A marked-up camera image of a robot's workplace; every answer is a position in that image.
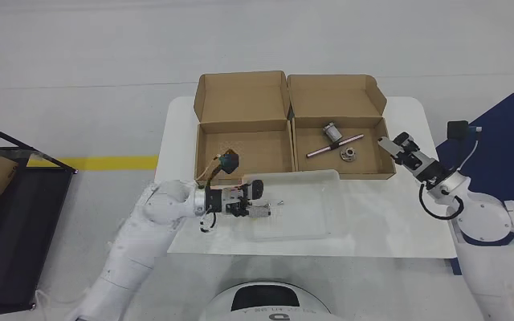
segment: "cardboard box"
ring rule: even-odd
[[[295,118],[292,121],[296,170],[335,169],[341,179],[380,179],[396,171],[389,154],[377,139],[387,135],[382,117],[386,98],[370,75],[290,75],[289,95]],[[334,122],[343,137],[364,134],[337,150],[307,159],[313,152],[332,143],[323,127]],[[357,159],[341,159],[342,148],[354,147]]]
[[[217,175],[219,184],[239,182],[244,174],[294,171],[289,108],[282,71],[202,75],[194,99],[200,120],[195,177],[229,148],[239,154],[239,167]]]
[[[0,195],[2,195],[10,181],[12,181],[17,168],[18,163],[0,156]]]

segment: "plastic tray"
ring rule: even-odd
[[[243,177],[243,182],[257,179],[264,183],[258,203],[269,202],[271,216],[235,220],[236,235],[252,241],[325,238],[329,235],[327,217],[341,215],[335,170],[253,174]]]

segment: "black shelf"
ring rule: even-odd
[[[18,146],[0,148],[0,156],[18,162],[13,180],[0,195],[0,314],[5,314],[34,306],[39,276],[77,171],[58,161],[59,167],[29,168],[32,153],[55,160],[2,132],[0,138]]]

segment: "white floor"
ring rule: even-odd
[[[201,73],[280,69],[375,75],[386,95],[422,102],[439,144],[448,120],[512,93],[512,10],[509,0],[3,0],[0,130],[54,156],[153,155],[169,102],[193,95]],[[98,275],[152,177],[75,177],[44,290],[70,298]],[[163,259],[126,319],[195,320],[218,291],[256,278],[304,286],[350,320],[481,319],[438,260],[193,255]],[[41,315],[0,316],[25,319]]]

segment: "table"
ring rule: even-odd
[[[155,181],[194,179],[198,119],[194,97],[178,97],[169,104]],[[423,106],[414,98],[388,97],[384,111],[390,137],[408,132],[428,156],[437,158]],[[419,183],[397,166],[386,181],[341,181],[341,206],[347,212],[343,237],[278,242],[251,242],[236,238],[231,220],[218,216],[215,232],[199,231],[198,219],[188,220],[169,253],[316,255],[389,258],[455,258],[455,246],[446,221],[424,213],[418,203]],[[444,215],[446,206],[430,197],[426,205]]]

